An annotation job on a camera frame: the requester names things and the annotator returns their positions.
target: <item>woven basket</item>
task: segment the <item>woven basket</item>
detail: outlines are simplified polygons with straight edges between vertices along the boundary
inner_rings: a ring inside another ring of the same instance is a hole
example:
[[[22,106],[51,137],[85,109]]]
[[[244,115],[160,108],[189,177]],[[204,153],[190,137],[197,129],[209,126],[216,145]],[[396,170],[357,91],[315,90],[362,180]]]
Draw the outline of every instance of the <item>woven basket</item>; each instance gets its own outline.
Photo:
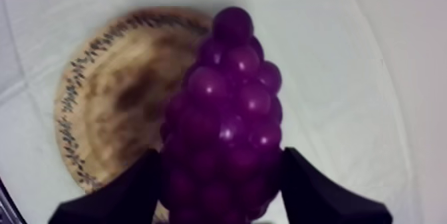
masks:
[[[110,22],[71,59],[55,100],[56,139],[87,193],[161,148],[164,107],[210,26],[191,9],[141,9]],[[160,204],[154,218],[167,220]]]

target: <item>grape cluster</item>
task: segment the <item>grape cluster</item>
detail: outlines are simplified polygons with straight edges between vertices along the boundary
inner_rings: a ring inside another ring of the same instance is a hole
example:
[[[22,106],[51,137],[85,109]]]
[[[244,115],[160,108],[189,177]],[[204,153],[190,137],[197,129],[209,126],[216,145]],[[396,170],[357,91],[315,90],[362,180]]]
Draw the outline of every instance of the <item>grape cluster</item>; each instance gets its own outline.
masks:
[[[160,129],[171,223],[245,224],[267,211],[279,191],[280,87],[249,14],[218,13]]]

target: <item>purple grape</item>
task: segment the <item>purple grape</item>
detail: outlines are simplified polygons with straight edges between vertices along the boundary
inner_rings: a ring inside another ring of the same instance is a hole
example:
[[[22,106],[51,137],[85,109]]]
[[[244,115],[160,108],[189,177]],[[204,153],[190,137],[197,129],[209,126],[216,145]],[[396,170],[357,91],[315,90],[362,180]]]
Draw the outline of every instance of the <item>purple grape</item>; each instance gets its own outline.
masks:
[[[190,148],[212,143],[219,138],[220,123],[212,112],[199,108],[187,108],[180,116],[180,133]]]
[[[184,92],[172,97],[171,101],[166,107],[166,121],[173,129],[178,127],[179,116],[189,106],[189,104],[188,95]]]
[[[240,211],[236,211],[235,209],[230,210],[222,217],[221,224],[248,224],[245,215],[240,213]]]
[[[202,182],[211,181],[219,170],[219,158],[214,150],[201,150],[191,161],[191,170]]]
[[[254,150],[238,148],[231,150],[227,160],[227,177],[239,184],[251,179],[259,171],[259,158]]]
[[[280,184],[281,83],[249,15],[216,15],[160,129],[160,201],[171,223],[248,224],[265,214]]]
[[[174,169],[169,176],[168,202],[172,209],[183,208],[193,203],[196,198],[194,181],[180,169]]]
[[[281,123],[283,121],[283,107],[281,106],[281,103],[276,96],[271,99],[269,117],[272,120],[277,121],[278,123]]]
[[[171,127],[169,127],[169,124],[167,122],[162,123],[160,126],[160,136],[162,138],[162,141],[165,143],[168,139],[169,134],[171,134],[172,130]]]
[[[199,67],[188,81],[188,92],[200,102],[215,104],[227,96],[225,78],[216,70]]]
[[[257,57],[259,57],[259,59],[261,61],[264,60],[264,50],[262,49],[261,43],[259,42],[259,40],[257,40],[256,37],[252,37],[250,39],[250,46],[253,48],[253,50],[255,50]]]
[[[213,36],[231,45],[244,45],[253,36],[253,22],[242,8],[228,7],[213,21]]]
[[[203,189],[200,199],[208,215],[221,217],[231,207],[231,190],[222,183],[211,184]]]
[[[185,75],[183,76],[182,79],[182,88],[186,88],[188,86],[188,81],[191,77],[191,74],[194,73],[194,71],[196,71],[196,69],[198,69],[200,67],[200,65],[198,63],[194,63],[186,72]]]
[[[268,204],[265,204],[264,206],[259,207],[258,209],[253,209],[247,211],[247,218],[250,221],[254,221],[256,219],[261,218],[265,213],[267,213],[267,208],[269,207]]]
[[[278,67],[272,62],[265,61],[261,64],[261,68],[257,74],[257,79],[265,85],[267,90],[272,95],[276,95],[281,88],[281,73]]]
[[[200,222],[200,213],[193,209],[180,209],[169,212],[170,224],[198,224]]]
[[[188,158],[188,149],[183,139],[175,134],[170,134],[162,148],[162,158],[165,166],[183,163]]]
[[[262,152],[276,150],[281,143],[279,124],[273,120],[254,124],[250,137],[251,144]]]
[[[247,84],[238,96],[239,109],[248,117],[267,115],[270,111],[271,97],[260,84]]]
[[[245,209],[259,209],[270,200],[270,185],[264,177],[256,177],[239,188],[239,197]]]
[[[224,52],[224,44],[208,37],[200,46],[198,62],[206,66],[218,65]]]
[[[248,134],[242,118],[232,110],[222,110],[220,114],[220,141],[228,148],[246,143]]]
[[[260,62],[256,52],[247,45],[228,50],[222,59],[225,71],[239,79],[256,76]]]

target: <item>decorative leaf pattern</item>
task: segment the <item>decorative leaf pattern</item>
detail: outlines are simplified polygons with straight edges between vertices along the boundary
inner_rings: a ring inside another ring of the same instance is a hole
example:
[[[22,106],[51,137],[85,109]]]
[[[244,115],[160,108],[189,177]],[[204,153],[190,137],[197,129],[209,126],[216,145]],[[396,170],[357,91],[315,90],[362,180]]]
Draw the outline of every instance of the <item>decorative leaf pattern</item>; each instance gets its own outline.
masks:
[[[201,26],[198,22],[185,17],[177,17],[174,15],[154,15],[151,13],[135,14],[127,18],[125,21],[119,21],[111,26],[103,36],[90,42],[89,48],[85,50],[82,57],[71,62],[71,76],[66,79],[65,95],[61,100],[61,112],[63,115],[57,120],[58,131],[62,134],[65,142],[63,147],[63,156],[68,158],[76,168],[78,175],[77,181],[81,184],[90,186],[93,191],[101,188],[101,183],[96,177],[90,175],[84,169],[85,160],[78,154],[79,144],[72,135],[72,123],[67,120],[67,116],[73,113],[74,107],[77,105],[78,89],[82,88],[85,80],[84,70],[87,65],[95,63],[98,54],[107,51],[116,38],[123,37],[126,31],[136,29],[138,27],[159,28],[163,26],[183,27],[198,36],[205,35],[209,32],[208,28]]]

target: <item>white surface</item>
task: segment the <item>white surface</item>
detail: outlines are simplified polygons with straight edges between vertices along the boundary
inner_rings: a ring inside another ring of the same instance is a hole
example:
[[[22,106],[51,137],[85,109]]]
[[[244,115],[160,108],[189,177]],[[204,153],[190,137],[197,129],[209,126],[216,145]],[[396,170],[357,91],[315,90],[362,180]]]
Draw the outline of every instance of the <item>white surface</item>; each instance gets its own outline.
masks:
[[[0,0],[0,176],[25,219],[46,223],[81,194],[53,136],[53,95],[71,53],[142,5],[243,5],[283,73],[284,144],[347,188],[421,223],[406,130],[383,50],[356,0]],[[280,199],[266,220],[287,223]]]
[[[382,47],[413,148],[424,223],[447,223],[447,0],[357,0]]]

